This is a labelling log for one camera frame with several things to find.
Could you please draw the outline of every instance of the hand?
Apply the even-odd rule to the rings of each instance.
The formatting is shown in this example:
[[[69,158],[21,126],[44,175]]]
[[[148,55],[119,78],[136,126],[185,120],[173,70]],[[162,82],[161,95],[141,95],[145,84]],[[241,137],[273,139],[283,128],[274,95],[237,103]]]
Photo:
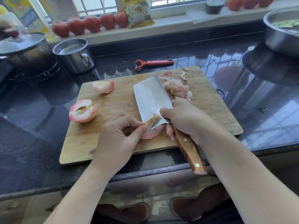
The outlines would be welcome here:
[[[136,129],[126,137],[122,129],[128,126]],[[91,165],[105,171],[108,177],[113,177],[128,162],[146,131],[147,126],[133,116],[125,112],[114,114],[101,128]]]
[[[211,117],[185,99],[173,100],[172,105],[173,108],[161,108],[160,114],[169,118],[178,130],[189,134],[197,145],[203,142],[205,132],[221,129],[221,126]],[[166,126],[166,132],[174,140],[170,125]]]

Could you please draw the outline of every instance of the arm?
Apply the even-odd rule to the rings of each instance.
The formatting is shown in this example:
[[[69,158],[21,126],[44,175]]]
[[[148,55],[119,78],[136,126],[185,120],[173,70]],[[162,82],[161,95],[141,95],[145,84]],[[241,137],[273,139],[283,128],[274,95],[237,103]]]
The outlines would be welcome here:
[[[299,223],[299,197],[251,151],[188,101],[175,100],[173,106],[160,113],[200,145],[244,223]]]
[[[137,127],[126,137],[122,129]],[[111,177],[129,160],[147,131],[143,122],[119,112],[102,126],[94,158],[44,224],[88,224]]]

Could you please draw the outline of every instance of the metal blade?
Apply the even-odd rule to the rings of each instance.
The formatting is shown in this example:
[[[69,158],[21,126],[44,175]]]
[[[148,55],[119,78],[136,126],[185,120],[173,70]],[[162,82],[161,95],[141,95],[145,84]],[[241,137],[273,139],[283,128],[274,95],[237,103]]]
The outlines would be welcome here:
[[[163,107],[173,107],[167,92],[157,76],[137,83],[133,88],[142,121],[148,120],[154,113],[160,115],[160,109]],[[157,124],[152,126],[151,129],[154,129],[163,123],[169,123],[169,120],[162,118]]]

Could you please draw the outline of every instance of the dark liquid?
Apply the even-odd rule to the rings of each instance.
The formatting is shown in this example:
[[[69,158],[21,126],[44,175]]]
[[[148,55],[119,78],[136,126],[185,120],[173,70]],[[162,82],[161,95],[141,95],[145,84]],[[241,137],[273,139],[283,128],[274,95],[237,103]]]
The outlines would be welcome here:
[[[211,6],[206,4],[206,13],[207,14],[219,14],[222,10],[224,5],[217,5],[217,6]]]

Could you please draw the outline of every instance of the plastic bag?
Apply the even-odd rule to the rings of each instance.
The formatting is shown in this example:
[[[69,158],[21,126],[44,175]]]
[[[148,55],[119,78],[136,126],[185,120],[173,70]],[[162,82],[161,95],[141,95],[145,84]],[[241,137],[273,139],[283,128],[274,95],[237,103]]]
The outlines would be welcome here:
[[[155,24],[149,0],[122,0],[129,20],[129,28]]]

